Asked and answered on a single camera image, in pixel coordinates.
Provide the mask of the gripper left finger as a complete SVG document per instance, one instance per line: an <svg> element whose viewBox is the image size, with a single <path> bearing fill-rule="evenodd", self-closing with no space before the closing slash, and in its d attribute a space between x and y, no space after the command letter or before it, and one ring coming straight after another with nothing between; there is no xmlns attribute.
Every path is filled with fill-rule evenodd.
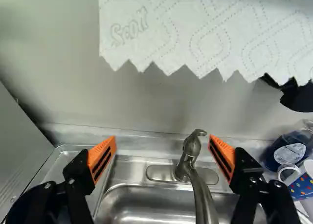
<svg viewBox="0 0 313 224"><path fill-rule="evenodd" d="M110 136L81 150L62 171L63 182L50 180L25 191L10 208L7 224L92 224L86 197L91 195L117 151Z"/></svg>

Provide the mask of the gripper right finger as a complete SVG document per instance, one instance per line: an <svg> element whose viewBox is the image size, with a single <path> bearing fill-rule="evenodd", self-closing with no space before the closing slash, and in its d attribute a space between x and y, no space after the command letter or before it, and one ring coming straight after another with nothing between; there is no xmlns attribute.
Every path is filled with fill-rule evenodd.
<svg viewBox="0 0 313 224"><path fill-rule="evenodd" d="M264 180L264 169L244 148L232 147L210 134L208 150L225 176L231 191L239 196L232 224L252 224L261 206L268 224L299 224L300 218L288 187L279 180Z"/></svg>

